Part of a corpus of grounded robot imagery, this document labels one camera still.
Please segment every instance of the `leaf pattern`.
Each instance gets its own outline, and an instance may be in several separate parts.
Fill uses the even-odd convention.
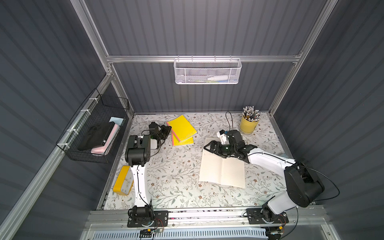
[[[141,135],[151,122],[165,124],[179,114],[135,115],[130,135]],[[154,208],[185,207],[232,207],[262,205],[276,193],[285,190],[284,179],[257,165],[245,165],[246,189],[199,182],[201,155],[206,137],[215,137],[221,129],[229,125],[224,114],[185,114],[197,134],[194,144],[172,147],[169,136],[160,152],[150,159],[147,169],[149,193]],[[241,114],[232,113],[233,127],[238,130]],[[284,153],[277,135],[266,115],[262,115],[252,135],[243,136],[246,144],[256,145],[263,150],[280,155]],[[125,162],[120,158],[114,182]],[[105,210],[129,209],[134,204],[134,189],[127,196],[114,194],[113,185],[108,193]]]

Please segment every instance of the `mounting plate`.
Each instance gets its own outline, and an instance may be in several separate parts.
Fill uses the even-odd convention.
[[[163,225],[161,225],[160,221],[155,220],[150,226],[147,226],[146,228],[152,228],[155,226],[166,227],[168,225],[168,211],[155,211],[154,210],[153,212],[155,213],[155,218],[160,219],[162,221]],[[133,221],[132,218],[129,218],[128,223],[127,223],[127,227],[144,227],[144,226],[142,226],[139,223],[136,223],[135,221]]]
[[[262,210],[262,208],[246,209],[247,219],[248,219],[249,224],[266,224],[266,222],[263,220],[263,218],[260,214],[261,210]],[[281,215],[279,215],[278,219],[276,219],[273,223],[284,223],[284,222],[288,223],[289,222],[286,212],[282,212]]]

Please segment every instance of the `yellow notebook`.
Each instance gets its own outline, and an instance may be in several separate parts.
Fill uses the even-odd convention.
[[[183,115],[172,121],[167,122],[167,124],[168,126],[172,127],[171,131],[179,142],[182,142],[197,133],[196,130],[192,127],[192,125]]]
[[[179,142],[175,135],[172,133],[172,146],[180,146],[187,144],[193,144],[193,137],[187,138],[186,140]]]

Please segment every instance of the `light blue paper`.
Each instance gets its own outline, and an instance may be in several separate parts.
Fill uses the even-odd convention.
[[[116,123],[119,126],[121,126],[122,121],[123,121],[122,118],[116,118],[116,117],[111,117],[111,119],[109,120],[109,122],[114,122],[114,123]]]

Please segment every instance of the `metal rail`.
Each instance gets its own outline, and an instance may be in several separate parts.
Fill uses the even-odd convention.
[[[128,99],[128,104],[130,106],[128,111],[128,116],[131,118],[133,116],[132,105],[122,86],[119,76],[117,75],[116,70],[113,67],[113,64],[109,63],[106,59],[106,56],[108,55],[108,51],[103,43],[103,40],[101,39],[99,31],[97,30],[97,27],[92,19],[91,13],[88,10],[85,0],[71,0],[71,3],[73,8],[76,11],[77,16],[80,19],[81,24],[85,29],[85,32],[88,35],[89,40],[92,43],[93,48],[95,49],[101,61],[101,64],[104,67],[105,72],[108,74],[112,74],[115,77],[114,80],[112,81],[112,85],[118,97]]]
[[[250,225],[247,217],[243,216],[245,209],[251,207],[214,207],[188,209],[162,209],[169,211],[168,226],[165,229],[186,228],[237,228],[237,227],[272,227],[280,224]],[[92,239],[95,231],[127,230],[128,210],[91,211],[80,239]],[[322,205],[309,205],[298,208],[298,225],[326,225],[329,217]],[[287,211],[287,225],[295,225],[297,212],[295,209]]]
[[[297,63],[299,55],[289,56],[107,56],[109,63],[173,63],[175,59],[222,61],[240,58],[243,63]]]

